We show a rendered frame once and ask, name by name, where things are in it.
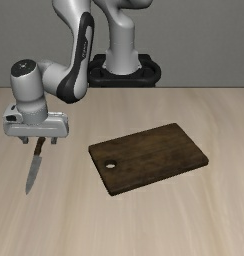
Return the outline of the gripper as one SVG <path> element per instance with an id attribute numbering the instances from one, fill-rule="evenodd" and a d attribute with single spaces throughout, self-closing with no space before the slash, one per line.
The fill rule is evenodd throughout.
<path id="1" fill-rule="evenodd" d="M 3 114 L 3 130 L 7 136 L 20 137 L 23 144 L 29 143 L 28 137 L 49 137 L 51 144 L 57 138 L 69 134 L 68 117 L 62 112 L 48 112 L 47 118 L 39 124 L 29 124 L 23 119 L 15 104 L 9 104 Z"/>

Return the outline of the dark brown cutting board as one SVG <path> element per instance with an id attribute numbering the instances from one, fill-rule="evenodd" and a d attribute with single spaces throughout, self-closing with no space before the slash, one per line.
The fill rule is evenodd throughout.
<path id="1" fill-rule="evenodd" d="M 176 123 L 94 144 L 88 151 L 111 196 L 209 163 Z"/>

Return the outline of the brown-handled knife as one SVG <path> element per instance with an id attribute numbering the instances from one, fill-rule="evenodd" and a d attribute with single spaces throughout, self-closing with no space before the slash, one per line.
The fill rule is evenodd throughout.
<path id="1" fill-rule="evenodd" d="M 29 192 L 31 191 L 31 189 L 34 185 L 35 179 L 37 177 L 38 170 L 39 170 L 41 162 L 42 162 L 41 151 L 42 151 L 42 146 L 43 146 L 45 140 L 46 140 L 45 137 L 39 137 L 37 140 L 36 147 L 34 149 L 32 162 L 31 162 L 30 169 L 29 169 L 29 173 L 28 173 L 27 180 L 26 180 L 26 186 L 25 186 L 26 194 L 29 194 Z"/>

